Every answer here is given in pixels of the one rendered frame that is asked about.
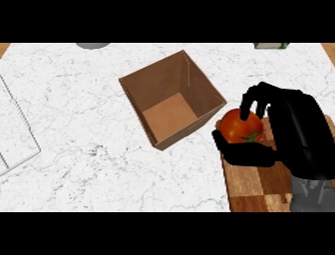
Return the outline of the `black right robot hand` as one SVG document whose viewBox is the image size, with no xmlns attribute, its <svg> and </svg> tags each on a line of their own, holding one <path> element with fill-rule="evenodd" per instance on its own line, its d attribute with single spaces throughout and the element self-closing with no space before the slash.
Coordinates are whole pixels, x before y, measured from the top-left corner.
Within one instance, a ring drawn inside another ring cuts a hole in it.
<svg viewBox="0 0 335 255">
<path fill-rule="evenodd" d="M 335 142 L 315 98 L 300 90 L 261 82 L 243 94 L 240 117 L 244 121 L 253 103 L 258 103 L 258 116 L 269 116 L 277 148 L 259 142 L 230 143 L 215 130 L 212 136 L 227 162 L 271 167 L 281 161 L 302 179 L 335 179 Z"/>
</svg>

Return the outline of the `red tomato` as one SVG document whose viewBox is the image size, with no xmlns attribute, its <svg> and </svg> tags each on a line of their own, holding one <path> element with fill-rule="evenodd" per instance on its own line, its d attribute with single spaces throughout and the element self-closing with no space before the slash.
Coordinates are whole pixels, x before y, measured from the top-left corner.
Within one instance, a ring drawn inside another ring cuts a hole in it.
<svg viewBox="0 0 335 255">
<path fill-rule="evenodd" d="M 219 123 L 219 130 L 230 143 L 261 142 L 265 131 L 264 122 L 256 113 L 250 113 L 249 119 L 240 118 L 241 109 L 231 110 Z"/>
</svg>

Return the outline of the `checkered wooden cutting board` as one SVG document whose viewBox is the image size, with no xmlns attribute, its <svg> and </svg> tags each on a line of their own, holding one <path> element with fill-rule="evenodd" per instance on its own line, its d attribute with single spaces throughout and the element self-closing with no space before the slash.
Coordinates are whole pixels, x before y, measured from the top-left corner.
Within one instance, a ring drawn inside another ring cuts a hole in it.
<svg viewBox="0 0 335 255">
<path fill-rule="evenodd" d="M 335 142 L 335 125 L 326 117 Z M 292 173 L 281 162 L 272 167 L 234 166 L 222 162 L 230 210 L 232 212 L 289 212 Z M 335 180 L 326 184 L 320 201 L 335 203 Z"/>
</svg>

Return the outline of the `brown cardboard box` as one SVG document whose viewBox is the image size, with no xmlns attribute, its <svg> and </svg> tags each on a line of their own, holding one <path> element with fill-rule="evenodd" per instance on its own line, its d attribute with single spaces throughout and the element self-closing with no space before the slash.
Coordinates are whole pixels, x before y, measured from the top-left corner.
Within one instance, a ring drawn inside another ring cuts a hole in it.
<svg viewBox="0 0 335 255">
<path fill-rule="evenodd" d="M 227 105 L 187 51 L 122 77 L 120 83 L 159 150 L 191 135 Z"/>
</svg>

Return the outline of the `grey and green object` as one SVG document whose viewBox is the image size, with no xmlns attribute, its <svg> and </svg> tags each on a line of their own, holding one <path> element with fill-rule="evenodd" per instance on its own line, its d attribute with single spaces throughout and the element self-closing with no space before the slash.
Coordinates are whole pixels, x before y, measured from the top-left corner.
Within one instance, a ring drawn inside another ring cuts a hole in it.
<svg viewBox="0 0 335 255">
<path fill-rule="evenodd" d="M 253 43 L 255 49 L 272 49 L 283 50 L 287 49 L 290 43 Z"/>
</svg>

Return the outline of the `grey round object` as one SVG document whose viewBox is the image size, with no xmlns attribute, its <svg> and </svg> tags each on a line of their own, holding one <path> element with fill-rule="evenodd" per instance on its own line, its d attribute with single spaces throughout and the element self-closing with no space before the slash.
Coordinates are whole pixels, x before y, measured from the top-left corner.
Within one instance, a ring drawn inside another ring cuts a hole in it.
<svg viewBox="0 0 335 255">
<path fill-rule="evenodd" d="M 105 48 L 111 43 L 77 43 L 83 49 L 96 50 Z"/>
</svg>

